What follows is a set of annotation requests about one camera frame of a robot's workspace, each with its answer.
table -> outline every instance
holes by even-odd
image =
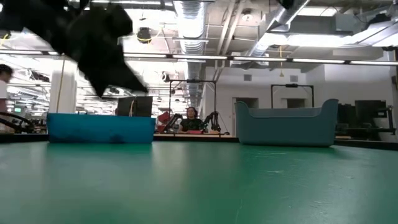
[[[0,144],[0,223],[396,223],[398,151]]]

blue bin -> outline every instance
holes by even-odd
[[[154,138],[155,119],[49,113],[47,130],[50,142],[149,144]]]
[[[242,144],[329,147],[335,139],[338,100],[321,108],[249,109],[235,103],[236,135]]]

air duct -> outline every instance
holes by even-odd
[[[268,33],[268,31],[292,22],[301,9],[303,9],[309,2],[310,0],[296,0],[288,9],[280,5],[275,12],[274,18],[268,25],[266,33],[259,39],[259,41],[246,54],[246,56],[262,57],[268,49],[269,44],[272,42],[271,39],[274,36],[273,34]]]
[[[174,1],[175,12],[178,15],[178,34],[182,38],[181,50],[183,54],[200,55],[205,49],[204,41],[200,40],[205,32],[205,19],[207,3],[200,1]],[[200,78],[201,63],[187,62],[184,73],[186,79]],[[191,104],[198,105],[198,85],[187,85]]]

black fabric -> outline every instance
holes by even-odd
[[[182,131],[201,130],[202,121],[200,119],[183,119],[180,123]]]

